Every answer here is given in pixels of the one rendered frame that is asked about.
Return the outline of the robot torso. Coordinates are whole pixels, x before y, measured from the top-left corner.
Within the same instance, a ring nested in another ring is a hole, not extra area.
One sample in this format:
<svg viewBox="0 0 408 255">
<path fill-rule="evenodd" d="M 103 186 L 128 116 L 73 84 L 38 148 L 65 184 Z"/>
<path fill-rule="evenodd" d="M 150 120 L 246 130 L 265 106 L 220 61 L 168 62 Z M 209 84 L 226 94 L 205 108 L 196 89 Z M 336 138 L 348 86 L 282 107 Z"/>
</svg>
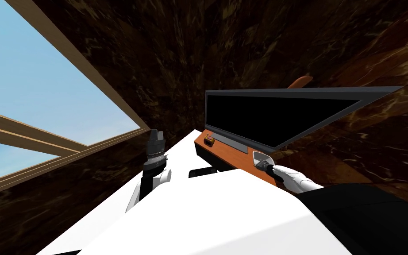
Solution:
<svg viewBox="0 0 408 255">
<path fill-rule="evenodd" d="M 167 151 L 169 182 L 133 204 L 137 174 L 37 255 L 351 255 L 295 196 L 246 171 L 189 178 L 208 165 L 198 135 Z"/>
</svg>

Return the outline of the orange-brown curved shape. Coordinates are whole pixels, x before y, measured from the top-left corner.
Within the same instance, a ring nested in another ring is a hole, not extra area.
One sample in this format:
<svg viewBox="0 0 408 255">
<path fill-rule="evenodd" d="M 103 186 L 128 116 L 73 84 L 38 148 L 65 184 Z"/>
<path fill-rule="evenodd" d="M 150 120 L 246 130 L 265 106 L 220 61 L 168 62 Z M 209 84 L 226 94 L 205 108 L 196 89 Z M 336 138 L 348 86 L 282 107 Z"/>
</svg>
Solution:
<svg viewBox="0 0 408 255">
<path fill-rule="evenodd" d="M 296 79 L 289 87 L 288 89 L 293 89 L 293 88 L 303 88 L 305 85 L 310 83 L 310 81 L 313 80 L 313 77 L 311 76 L 302 76 L 298 79 Z"/>
</svg>

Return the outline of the orange wooden cabinet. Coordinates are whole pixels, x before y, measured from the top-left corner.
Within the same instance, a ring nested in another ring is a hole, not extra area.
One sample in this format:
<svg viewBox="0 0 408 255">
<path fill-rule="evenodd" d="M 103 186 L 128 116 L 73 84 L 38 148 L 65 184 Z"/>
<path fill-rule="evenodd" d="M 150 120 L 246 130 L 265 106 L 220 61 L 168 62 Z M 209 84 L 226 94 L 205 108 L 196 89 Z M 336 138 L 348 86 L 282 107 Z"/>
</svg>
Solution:
<svg viewBox="0 0 408 255">
<path fill-rule="evenodd" d="M 207 135 L 212 136 L 213 134 L 209 130 L 201 132 L 194 141 L 194 146 L 197 155 L 211 166 L 219 171 L 242 169 L 274 186 L 279 184 L 274 178 L 255 168 L 252 158 L 253 148 L 248 147 L 248 153 L 246 154 L 218 140 L 214 142 L 212 147 L 209 147 L 204 144 L 204 138 Z"/>
</svg>

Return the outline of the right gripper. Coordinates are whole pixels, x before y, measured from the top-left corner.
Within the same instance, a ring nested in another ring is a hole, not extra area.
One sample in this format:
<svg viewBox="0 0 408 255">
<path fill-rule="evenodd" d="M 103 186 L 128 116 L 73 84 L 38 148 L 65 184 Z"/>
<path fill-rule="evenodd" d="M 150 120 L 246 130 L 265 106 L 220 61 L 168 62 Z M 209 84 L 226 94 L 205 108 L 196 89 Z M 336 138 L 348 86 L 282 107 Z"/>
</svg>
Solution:
<svg viewBox="0 0 408 255">
<path fill-rule="evenodd" d="M 274 175 L 273 166 L 275 163 L 270 160 L 268 155 L 253 151 L 253 164 L 257 166 L 258 170 L 264 171 L 268 175 Z"/>
</svg>

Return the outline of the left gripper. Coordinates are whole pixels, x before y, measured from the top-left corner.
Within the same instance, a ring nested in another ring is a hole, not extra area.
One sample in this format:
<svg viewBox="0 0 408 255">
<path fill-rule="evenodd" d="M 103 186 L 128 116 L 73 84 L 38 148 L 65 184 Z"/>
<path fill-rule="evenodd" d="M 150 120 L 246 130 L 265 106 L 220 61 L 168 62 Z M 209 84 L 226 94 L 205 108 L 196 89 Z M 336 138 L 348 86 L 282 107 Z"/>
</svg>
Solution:
<svg viewBox="0 0 408 255">
<path fill-rule="evenodd" d="M 165 153 L 165 142 L 163 131 L 158 132 L 157 129 L 152 129 L 146 147 L 147 157 L 162 156 Z"/>
</svg>

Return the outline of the window with wooden frame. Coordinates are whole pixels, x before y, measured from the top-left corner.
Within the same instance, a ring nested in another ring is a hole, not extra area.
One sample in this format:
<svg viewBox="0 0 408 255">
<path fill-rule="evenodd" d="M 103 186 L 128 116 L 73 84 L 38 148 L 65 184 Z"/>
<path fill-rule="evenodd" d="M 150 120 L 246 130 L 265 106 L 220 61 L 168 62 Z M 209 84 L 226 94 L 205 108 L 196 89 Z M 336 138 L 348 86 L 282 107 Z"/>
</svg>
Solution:
<svg viewBox="0 0 408 255">
<path fill-rule="evenodd" d="M 0 192 L 147 131 L 33 0 L 0 0 Z"/>
</svg>

